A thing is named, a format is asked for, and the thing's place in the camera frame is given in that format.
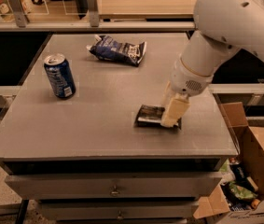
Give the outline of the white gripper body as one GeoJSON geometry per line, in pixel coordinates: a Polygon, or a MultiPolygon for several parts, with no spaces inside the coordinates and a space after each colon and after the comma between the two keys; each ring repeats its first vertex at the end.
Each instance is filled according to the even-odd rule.
{"type": "Polygon", "coordinates": [[[213,80],[214,69],[201,66],[192,68],[182,58],[174,63],[170,74],[170,83],[173,91],[187,96],[201,94],[213,80]]]}

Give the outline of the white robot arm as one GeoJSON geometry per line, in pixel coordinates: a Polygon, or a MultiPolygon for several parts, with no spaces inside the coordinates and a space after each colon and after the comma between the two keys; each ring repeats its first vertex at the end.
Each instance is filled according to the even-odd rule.
{"type": "Polygon", "coordinates": [[[173,127],[216,69],[244,49],[264,62],[264,0],[197,0],[196,30],[174,63],[160,124],[173,127]]]}

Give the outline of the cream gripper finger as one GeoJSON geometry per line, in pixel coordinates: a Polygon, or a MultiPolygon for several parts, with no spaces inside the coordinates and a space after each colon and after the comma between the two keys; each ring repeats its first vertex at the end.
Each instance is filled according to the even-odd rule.
{"type": "Polygon", "coordinates": [[[161,106],[165,107],[167,104],[169,104],[171,98],[174,97],[174,95],[175,91],[172,89],[171,82],[168,82],[161,98],[161,106]]]}
{"type": "Polygon", "coordinates": [[[165,103],[165,110],[160,124],[167,128],[173,127],[183,117],[189,107],[189,99],[185,95],[179,93],[172,95],[165,103]]]}

